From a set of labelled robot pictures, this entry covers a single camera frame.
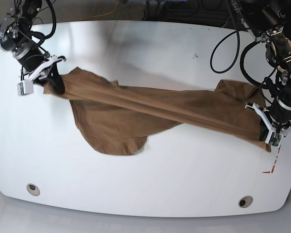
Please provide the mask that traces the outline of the grey table grommet right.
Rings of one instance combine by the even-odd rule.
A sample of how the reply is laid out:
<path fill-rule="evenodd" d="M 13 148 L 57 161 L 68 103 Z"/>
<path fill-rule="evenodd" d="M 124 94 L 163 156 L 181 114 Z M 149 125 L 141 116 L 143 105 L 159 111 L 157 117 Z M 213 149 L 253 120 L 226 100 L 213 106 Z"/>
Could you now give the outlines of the grey table grommet right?
<path fill-rule="evenodd" d="M 240 208 L 247 208 L 253 203 L 253 197 L 252 196 L 245 196 L 242 199 L 240 199 L 238 205 Z"/>

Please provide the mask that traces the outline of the red tape rectangle marking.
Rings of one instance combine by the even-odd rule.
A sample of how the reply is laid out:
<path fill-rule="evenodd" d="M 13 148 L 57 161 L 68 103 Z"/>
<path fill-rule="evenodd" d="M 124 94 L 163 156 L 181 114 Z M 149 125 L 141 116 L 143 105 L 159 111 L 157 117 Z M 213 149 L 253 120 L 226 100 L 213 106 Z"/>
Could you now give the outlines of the red tape rectangle marking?
<path fill-rule="evenodd" d="M 275 160 L 274 160 L 274 163 L 273 163 L 271 169 L 270 169 L 269 171 L 263 171 L 263 172 L 262 172 L 263 174 L 272 174 L 272 173 L 274 172 L 274 170 L 275 170 L 275 166 L 276 166 L 276 163 L 277 163 L 277 160 L 278 160 L 278 156 L 279 156 L 279 153 L 280 153 L 280 149 L 281 149 L 281 146 L 279 146 L 279 147 L 277 148 L 277 155 L 276 155 L 276 157 L 275 157 Z"/>

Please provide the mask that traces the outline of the brown t-shirt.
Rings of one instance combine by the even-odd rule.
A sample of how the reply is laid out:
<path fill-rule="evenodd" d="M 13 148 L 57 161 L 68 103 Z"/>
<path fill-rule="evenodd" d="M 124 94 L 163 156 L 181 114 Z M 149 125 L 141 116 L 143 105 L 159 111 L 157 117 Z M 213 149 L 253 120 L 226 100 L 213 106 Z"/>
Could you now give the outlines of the brown t-shirt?
<path fill-rule="evenodd" d="M 226 133 L 271 151 L 260 137 L 260 117 L 247 103 L 265 106 L 259 89 L 248 83 L 220 80 L 214 90 L 165 90 L 123 86 L 75 68 L 63 75 L 76 127 L 96 151 L 134 155 L 150 135 L 180 124 Z"/>

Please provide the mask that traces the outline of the grey table grommet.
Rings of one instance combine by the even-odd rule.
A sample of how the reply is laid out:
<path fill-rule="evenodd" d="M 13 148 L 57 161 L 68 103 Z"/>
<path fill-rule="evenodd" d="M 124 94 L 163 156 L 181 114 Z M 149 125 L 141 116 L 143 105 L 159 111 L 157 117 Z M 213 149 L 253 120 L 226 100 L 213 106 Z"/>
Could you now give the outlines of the grey table grommet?
<path fill-rule="evenodd" d="M 36 185 L 31 184 L 31 183 L 27 185 L 27 191 L 35 197 L 40 195 L 39 188 Z"/>
<path fill-rule="evenodd" d="M 253 203 L 253 197 L 252 196 L 245 196 L 242 199 L 240 199 L 238 205 L 240 208 L 247 208 Z"/>

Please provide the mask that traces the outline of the grey table grommet left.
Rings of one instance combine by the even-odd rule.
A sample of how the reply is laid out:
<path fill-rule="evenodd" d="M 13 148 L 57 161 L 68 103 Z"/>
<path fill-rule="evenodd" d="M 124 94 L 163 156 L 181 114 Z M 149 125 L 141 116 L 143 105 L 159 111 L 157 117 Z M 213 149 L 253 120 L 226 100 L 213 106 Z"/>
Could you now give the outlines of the grey table grommet left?
<path fill-rule="evenodd" d="M 27 191 L 35 197 L 40 195 L 39 188 L 36 185 L 31 184 L 31 183 L 27 185 Z"/>

